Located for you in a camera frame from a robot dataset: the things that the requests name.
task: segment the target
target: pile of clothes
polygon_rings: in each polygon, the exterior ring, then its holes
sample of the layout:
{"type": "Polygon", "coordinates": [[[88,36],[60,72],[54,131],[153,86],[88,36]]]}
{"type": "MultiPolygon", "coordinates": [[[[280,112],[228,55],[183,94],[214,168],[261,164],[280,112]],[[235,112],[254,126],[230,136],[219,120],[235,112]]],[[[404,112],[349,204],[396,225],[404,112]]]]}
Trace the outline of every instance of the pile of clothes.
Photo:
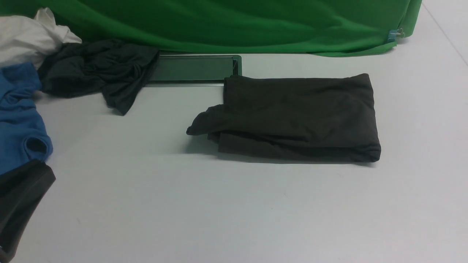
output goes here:
{"type": "Polygon", "coordinates": [[[82,43],[52,11],[34,19],[0,17],[0,262],[9,262],[22,230],[55,176],[44,162],[52,142],[33,93],[72,98],[102,93],[125,115],[156,67],[159,50],[110,39],[82,43]]]}

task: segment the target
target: green cloth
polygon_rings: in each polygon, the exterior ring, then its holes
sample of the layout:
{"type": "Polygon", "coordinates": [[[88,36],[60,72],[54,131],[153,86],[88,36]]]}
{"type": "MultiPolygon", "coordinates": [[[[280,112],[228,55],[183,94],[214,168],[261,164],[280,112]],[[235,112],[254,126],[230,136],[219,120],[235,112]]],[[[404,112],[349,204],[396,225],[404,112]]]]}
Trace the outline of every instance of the green cloth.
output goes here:
{"type": "Polygon", "coordinates": [[[121,38],[167,51],[357,56],[413,33],[421,0],[0,0],[0,14],[50,7],[85,41],[121,38]]]}

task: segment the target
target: crumpled black cloth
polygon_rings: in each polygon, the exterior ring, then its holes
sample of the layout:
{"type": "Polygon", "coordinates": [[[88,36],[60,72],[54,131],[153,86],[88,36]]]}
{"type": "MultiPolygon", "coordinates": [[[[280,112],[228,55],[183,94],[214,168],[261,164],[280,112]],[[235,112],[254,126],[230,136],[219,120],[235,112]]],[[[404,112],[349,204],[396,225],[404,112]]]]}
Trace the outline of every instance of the crumpled black cloth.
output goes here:
{"type": "Polygon", "coordinates": [[[381,147],[369,75],[344,79],[231,76],[224,104],[200,113],[188,135],[208,134],[218,151],[255,157],[375,162],[381,147]]]}
{"type": "Polygon", "coordinates": [[[65,44],[38,69],[42,91],[72,98],[102,92],[125,115],[156,68],[159,50],[111,39],[65,44]]]}

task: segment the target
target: white table surface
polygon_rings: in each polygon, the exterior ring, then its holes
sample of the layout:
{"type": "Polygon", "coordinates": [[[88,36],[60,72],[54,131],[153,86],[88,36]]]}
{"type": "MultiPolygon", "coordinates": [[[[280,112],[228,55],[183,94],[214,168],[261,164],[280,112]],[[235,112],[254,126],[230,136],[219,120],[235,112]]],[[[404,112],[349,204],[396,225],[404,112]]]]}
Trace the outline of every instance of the white table surface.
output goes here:
{"type": "Polygon", "coordinates": [[[220,87],[146,87],[129,113],[101,95],[38,96],[57,180],[12,263],[466,263],[468,67],[421,9],[390,53],[242,55],[253,78],[369,73],[372,166],[216,156],[185,134],[220,87]]]}

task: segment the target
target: blue binder clip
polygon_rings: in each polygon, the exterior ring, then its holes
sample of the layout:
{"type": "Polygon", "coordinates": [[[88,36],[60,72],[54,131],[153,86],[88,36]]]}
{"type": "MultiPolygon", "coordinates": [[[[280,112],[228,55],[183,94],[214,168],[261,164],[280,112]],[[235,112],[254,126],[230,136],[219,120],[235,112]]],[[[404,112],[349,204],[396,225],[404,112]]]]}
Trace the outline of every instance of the blue binder clip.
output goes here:
{"type": "Polygon", "coordinates": [[[397,38],[404,38],[404,37],[405,37],[405,32],[403,32],[403,28],[390,30],[388,32],[387,41],[390,43],[390,42],[396,41],[397,38]]]}

